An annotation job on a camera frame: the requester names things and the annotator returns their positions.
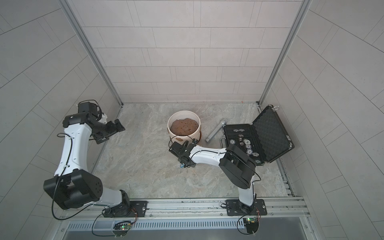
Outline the cream ceramic pot with soil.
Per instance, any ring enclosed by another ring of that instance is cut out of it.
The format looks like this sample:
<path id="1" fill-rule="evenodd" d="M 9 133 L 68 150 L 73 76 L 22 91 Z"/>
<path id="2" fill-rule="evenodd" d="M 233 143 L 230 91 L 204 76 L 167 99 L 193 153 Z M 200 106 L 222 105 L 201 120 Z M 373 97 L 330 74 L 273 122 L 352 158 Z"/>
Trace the cream ceramic pot with soil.
<path id="1" fill-rule="evenodd" d="M 179 111 L 174 113 L 168 120 L 167 131 L 170 135 L 170 145 L 173 143 L 183 144 L 192 140 L 198 142 L 202 136 L 201 119 L 191 111 Z"/>

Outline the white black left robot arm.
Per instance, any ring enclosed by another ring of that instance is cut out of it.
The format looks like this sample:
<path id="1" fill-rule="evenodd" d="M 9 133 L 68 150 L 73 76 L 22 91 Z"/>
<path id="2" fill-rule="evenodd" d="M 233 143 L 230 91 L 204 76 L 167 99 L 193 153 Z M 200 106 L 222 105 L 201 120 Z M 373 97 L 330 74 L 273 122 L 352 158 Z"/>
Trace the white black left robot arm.
<path id="1" fill-rule="evenodd" d="M 132 213 L 127 193 L 103 186 L 101 179 L 91 174 L 87 167 L 88 144 L 94 140 L 101 144 L 125 128 L 119 120 L 108 121 L 95 100 L 79 102 L 78 112 L 63 120 L 64 138 L 62 157 L 54 177 L 44 182 L 44 191 L 52 204 L 63 210 L 85 210 L 91 205 L 106 207 L 105 218 L 122 218 Z"/>

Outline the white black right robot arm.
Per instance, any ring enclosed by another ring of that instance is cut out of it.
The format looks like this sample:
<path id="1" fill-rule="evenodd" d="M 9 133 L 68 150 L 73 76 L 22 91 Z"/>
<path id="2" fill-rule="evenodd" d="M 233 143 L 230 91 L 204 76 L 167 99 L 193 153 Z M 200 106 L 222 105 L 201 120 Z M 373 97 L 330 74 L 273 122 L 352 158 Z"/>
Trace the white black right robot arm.
<path id="1" fill-rule="evenodd" d="M 222 149 L 205 148 L 193 139 L 183 144 L 170 141 L 169 152 L 178 158 L 182 168 L 194 168 L 199 164 L 219 167 L 239 191 L 237 206 L 226 204 L 226 209 L 245 215 L 251 215 L 256 209 L 254 183 L 261 181 L 261 177 L 256 173 L 256 161 L 239 147 L 229 145 Z"/>

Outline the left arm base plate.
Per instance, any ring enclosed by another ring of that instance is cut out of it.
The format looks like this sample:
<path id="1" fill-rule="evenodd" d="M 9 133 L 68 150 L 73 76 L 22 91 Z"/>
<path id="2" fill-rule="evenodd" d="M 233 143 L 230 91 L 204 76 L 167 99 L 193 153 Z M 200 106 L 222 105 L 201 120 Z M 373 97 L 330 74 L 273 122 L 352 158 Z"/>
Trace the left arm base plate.
<path id="1" fill-rule="evenodd" d="M 141 218 L 146 214 L 148 201 L 133 201 L 129 206 L 119 204 L 102 211 L 104 218 Z"/>

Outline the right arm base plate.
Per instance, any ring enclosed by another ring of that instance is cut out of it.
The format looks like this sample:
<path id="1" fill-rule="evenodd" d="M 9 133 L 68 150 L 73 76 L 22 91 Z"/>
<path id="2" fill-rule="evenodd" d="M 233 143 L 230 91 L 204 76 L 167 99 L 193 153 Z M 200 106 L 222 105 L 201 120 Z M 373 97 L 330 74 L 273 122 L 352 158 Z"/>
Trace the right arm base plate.
<path id="1" fill-rule="evenodd" d="M 252 206 L 247 206 L 240 200 L 226 200 L 221 207 L 227 210 L 228 216 L 266 216 L 268 214 L 266 204 L 263 199 L 255 199 Z"/>

